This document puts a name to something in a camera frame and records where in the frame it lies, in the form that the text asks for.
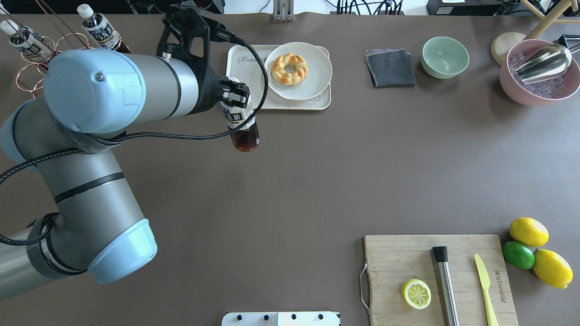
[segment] cloth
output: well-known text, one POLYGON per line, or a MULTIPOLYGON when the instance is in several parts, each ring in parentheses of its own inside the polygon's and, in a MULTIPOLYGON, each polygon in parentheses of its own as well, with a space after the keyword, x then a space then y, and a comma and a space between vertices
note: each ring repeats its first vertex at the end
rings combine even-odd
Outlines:
POLYGON ((416 82, 411 54, 405 49, 375 49, 367 51, 365 59, 374 87, 408 85, 416 82))

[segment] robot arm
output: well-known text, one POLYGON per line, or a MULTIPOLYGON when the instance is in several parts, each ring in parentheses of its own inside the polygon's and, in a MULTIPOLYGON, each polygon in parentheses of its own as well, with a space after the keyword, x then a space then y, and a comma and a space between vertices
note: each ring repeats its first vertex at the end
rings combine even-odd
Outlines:
POLYGON ((72 147, 82 151, 36 164, 60 213, 10 237, 31 239, 52 227, 43 240, 0 243, 0 299, 85 271, 109 283, 148 263, 157 245, 109 150, 119 144, 115 137, 146 122, 209 110, 219 101, 245 107, 247 86, 218 78, 208 65, 209 41, 233 35, 191 9, 171 10, 164 23, 156 57, 101 49, 55 56, 44 94, 2 126, 2 148, 18 163, 72 147), (180 44, 166 42, 170 33, 177 33, 180 44), (204 57, 190 54, 194 37, 204 39, 204 57))

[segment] gray tabletop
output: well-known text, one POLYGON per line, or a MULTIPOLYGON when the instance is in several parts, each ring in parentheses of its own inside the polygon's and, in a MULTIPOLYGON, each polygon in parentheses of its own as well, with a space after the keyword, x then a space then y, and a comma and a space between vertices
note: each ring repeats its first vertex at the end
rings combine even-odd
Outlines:
MULTIPOLYGON (((18 16, 58 38, 45 16, 18 16)), ((80 31, 77 16, 64 16, 80 31)), ((110 16, 134 53, 154 55, 162 16, 110 16)), ((109 285, 89 274, 0 303, 2 324, 219 325, 228 311, 333 310, 365 325, 358 294, 366 234, 499 234, 521 216, 544 222, 546 249, 580 270, 580 97, 524 107, 499 84, 490 54, 502 32, 526 33, 534 19, 509 17, 337 17, 306 13, 216 16, 250 44, 309 42, 333 64, 332 103, 322 111, 263 111, 259 147, 230 139, 139 139, 114 151, 159 251, 109 285), (461 41, 470 64, 437 80, 421 68, 422 45, 461 41), (367 49, 412 53, 414 86, 374 89, 367 49)), ((557 39, 572 26, 553 26, 557 39)), ((223 75, 231 45, 212 45, 223 75)), ((24 65, 0 42, 0 119, 30 96, 16 88, 24 65)), ((219 109, 139 128, 194 135, 221 132, 219 109)), ((13 163, 0 155, 4 171, 13 163)), ((39 174, 2 185, 0 233, 13 234, 56 210, 39 174)), ((578 281, 566 290, 507 267, 520 325, 573 325, 578 281)))

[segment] bread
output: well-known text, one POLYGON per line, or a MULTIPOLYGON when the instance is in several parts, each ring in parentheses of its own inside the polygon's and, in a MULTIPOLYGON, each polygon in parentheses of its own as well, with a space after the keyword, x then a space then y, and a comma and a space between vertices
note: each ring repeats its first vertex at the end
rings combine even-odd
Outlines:
POLYGON ((284 85, 298 85, 306 78, 306 74, 308 74, 308 68, 306 68, 304 58, 291 53, 277 57, 272 66, 272 77, 284 85), (294 71, 287 73, 284 70, 286 66, 294 67, 294 71))

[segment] green lime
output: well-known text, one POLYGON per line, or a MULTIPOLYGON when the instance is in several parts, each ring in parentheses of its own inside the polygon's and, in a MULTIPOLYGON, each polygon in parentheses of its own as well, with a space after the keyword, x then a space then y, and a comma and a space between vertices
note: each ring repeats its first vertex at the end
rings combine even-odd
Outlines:
POLYGON ((517 241, 509 241, 503 245, 503 258, 520 269, 530 269, 536 261, 532 250, 517 241))

